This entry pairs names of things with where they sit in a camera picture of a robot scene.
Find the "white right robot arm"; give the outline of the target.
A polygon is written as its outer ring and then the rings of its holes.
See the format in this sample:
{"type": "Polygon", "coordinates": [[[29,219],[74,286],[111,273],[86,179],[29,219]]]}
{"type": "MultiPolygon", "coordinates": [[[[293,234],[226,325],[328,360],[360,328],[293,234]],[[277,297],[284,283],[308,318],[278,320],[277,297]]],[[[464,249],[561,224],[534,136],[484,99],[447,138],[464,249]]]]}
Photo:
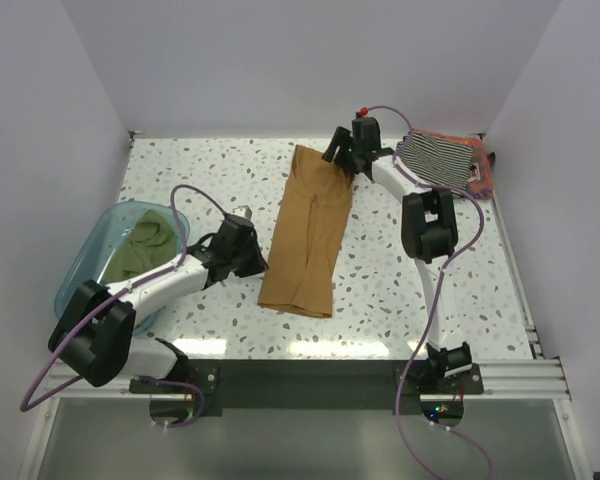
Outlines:
{"type": "Polygon", "coordinates": [[[401,378],[420,393],[449,392],[472,368],[453,287],[445,281],[459,240],[452,192],[421,180],[384,147],[378,121],[365,110],[349,129],[335,130],[322,159],[366,175],[401,202],[401,243],[418,270],[428,312],[425,334],[413,348],[426,358],[414,360],[401,378]]]}

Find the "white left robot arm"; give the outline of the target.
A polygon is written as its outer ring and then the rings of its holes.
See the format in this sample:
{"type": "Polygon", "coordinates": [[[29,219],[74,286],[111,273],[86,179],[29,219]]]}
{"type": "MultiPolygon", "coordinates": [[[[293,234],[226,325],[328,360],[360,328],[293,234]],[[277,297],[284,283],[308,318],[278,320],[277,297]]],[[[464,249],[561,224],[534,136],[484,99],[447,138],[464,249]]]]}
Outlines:
{"type": "Polygon", "coordinates": [[[136,324],[173,301],[227,279],[261,274],[267,264],[253,223],[227,214],[209,234],[169,262],[127,281],[81,284],[48,347],[94,387],[119,376],[152,378],[165,392],[187,380],[186,355],[171,342],[134,336],[136,324]]]}

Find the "tan ribbed tank top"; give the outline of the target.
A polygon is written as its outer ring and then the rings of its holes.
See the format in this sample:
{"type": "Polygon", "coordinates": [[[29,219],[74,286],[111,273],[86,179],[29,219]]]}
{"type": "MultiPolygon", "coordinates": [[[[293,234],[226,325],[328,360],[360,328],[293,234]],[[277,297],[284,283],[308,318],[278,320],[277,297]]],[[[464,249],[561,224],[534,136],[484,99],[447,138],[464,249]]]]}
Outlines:
{"type": "Polygon", "coordinates": [[[332,276],[353,198],[353,176],[295,147],[258,305],[313,318],[333,313],[332,276]]]}

